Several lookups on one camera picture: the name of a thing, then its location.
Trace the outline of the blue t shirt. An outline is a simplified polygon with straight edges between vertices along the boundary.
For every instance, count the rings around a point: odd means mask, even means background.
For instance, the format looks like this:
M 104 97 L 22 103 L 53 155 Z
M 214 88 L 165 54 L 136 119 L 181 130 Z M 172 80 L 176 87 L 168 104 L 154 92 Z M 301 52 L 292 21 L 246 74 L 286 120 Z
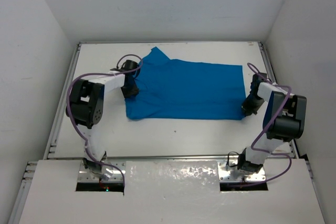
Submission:
M 245 100 L 239 65 L 170 59 L 159 48 L 144 57 L 139 94 L 125 100 L 126 116 L 141 119 L 242 120 Z

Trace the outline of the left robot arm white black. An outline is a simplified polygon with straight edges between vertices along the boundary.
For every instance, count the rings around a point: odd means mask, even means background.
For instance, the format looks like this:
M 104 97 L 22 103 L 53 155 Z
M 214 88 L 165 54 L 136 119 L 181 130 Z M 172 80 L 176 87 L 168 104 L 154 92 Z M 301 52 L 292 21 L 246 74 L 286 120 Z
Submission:
M 75 78 L 70 84 L 66 98 L 66 116 L 83 140 L 86 169 L 100 180 L 108 181 L 114 172 L 124 174 L 107 160 L 106 149 L 101 144 L 97 125 L 103 116 L 105 96 L 120 89 L 124 98 L 135 98 L 139 88 L 135 78 L 139 75 L 143 60 L 126 60 L 108 73 L 87 73 Z

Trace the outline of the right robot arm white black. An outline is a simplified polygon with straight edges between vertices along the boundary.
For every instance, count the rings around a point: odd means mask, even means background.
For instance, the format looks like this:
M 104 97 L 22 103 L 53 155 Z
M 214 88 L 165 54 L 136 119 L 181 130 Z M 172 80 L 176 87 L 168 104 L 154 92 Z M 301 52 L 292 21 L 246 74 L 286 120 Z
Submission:
M 265 102 L 262 132 L 238 157 L 237 169 L 248 174 L 259 172 L 276 148 L 300 138 L 305 128 L 307 98 L 270 83 L 265 73 L 256 73 L 241 105 L 242 112 L 245 116 L 256 114 Z

